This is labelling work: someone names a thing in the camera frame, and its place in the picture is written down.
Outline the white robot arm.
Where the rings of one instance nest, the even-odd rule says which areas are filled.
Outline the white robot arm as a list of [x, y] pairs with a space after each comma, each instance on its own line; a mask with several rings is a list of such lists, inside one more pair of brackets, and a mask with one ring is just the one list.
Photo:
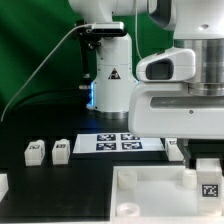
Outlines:
[[[126, 115], [136, 137], [176, 139], [190, 166], [224, 163], [224, 0], [68, 2], [96, 50], [90, 109]], [[173, 44], [134, 63], [140, 46], [122, 19], [142, 13], [173, 32]]]

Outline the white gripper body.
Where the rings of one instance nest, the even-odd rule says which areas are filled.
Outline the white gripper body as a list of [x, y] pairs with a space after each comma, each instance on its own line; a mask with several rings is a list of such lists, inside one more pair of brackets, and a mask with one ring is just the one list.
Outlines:
[[184, 83], [143, 83], [130, 100], [136, 137], [224, 139], [224, 97], [189, 96]]

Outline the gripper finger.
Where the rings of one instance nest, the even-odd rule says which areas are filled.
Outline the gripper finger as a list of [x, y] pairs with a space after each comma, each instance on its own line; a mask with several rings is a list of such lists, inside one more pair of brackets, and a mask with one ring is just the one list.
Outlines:
[[196, 150], [196, 143], [189, 139], [178, 139], [177, 146], [180, 152], [183, 154], [185, 167], [189, 169], [195, 169], [198, 154]]

